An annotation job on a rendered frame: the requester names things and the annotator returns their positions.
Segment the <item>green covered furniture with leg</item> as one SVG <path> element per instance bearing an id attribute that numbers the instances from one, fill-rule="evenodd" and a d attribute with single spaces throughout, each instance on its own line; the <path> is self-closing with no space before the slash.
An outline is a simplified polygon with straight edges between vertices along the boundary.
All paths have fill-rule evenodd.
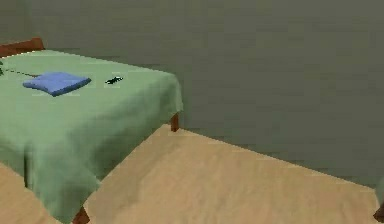
<path id="1" fill-rule="evenodd" d="M 373 217 L 380 223 L 384 223 L 384 176 L 378 182 L 375 193 L 379 203 L 379 208 L 374 213 Z"/>

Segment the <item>green covered wooden bed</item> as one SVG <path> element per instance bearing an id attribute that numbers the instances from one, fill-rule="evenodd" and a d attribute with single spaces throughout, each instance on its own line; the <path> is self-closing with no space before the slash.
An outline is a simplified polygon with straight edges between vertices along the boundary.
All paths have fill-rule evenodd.
<path id="1" fill-rule="evenodd" d="M 101 181 L 183 108 L 173 74 L 47 50 L 39 38 L 0 45 L 0 62 L 0 164 L 63 224 L 86 224 L 83 205 Z M 23 87 L 45 72 L 91 82 L 57 97 Z"/>

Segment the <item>blue folded cloth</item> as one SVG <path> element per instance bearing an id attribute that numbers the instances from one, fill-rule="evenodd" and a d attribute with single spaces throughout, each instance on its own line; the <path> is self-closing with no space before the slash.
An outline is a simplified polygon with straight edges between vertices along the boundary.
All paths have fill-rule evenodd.
<path id="1" fill-rule="evenodd" d="M 40 90 L 56 97 L 67 94 L 89 84 L 88 77 L 76 76 L 65 72 L 48 72 L 23 82 L 25 88 Z"/>

